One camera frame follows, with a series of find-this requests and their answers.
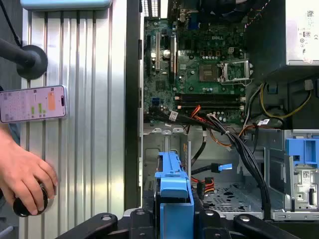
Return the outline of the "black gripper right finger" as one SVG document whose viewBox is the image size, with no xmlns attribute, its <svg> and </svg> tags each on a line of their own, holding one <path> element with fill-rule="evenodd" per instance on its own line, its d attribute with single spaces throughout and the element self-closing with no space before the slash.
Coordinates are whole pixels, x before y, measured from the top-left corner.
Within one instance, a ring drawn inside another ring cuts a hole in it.
<svg viewBox="0 0 319 239">
<path fill-rule="evenodd" d="M 213 210 L 198 213 L 200 239 L 296 239 L 297 236 L 253 215 L 239 214 L 227 224 Z"/>
</svg>

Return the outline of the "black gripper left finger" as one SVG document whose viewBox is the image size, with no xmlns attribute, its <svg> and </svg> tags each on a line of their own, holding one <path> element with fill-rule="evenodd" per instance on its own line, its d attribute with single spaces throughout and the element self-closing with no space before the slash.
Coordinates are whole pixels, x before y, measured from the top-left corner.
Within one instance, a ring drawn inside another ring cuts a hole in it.
<svg viewBox="0 0 319 239">
<path fill-rule="evenodd" d="M 155 239 L 153 215 L 144 209 L 129 209 L 121 219 L 100 213 L 58 236 L 59 239 Z"/>
</svg>

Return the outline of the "person's hand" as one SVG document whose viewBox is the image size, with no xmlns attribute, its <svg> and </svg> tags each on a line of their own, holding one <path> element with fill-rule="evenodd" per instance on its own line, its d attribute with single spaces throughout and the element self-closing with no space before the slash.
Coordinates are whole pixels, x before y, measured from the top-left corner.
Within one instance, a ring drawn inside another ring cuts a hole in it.
<svg viewBox="0 0 319 239">
<path fill-rule="evenodd" d="M 20 147 L 6 124 L 0 126 L 0 189 L 6 201 L 13 205 L 21 199 L 32 215 L 44 210 L 44 185 L 48 198 L 55 196 L 58 178 L 46 161 Z"/>
</svg>

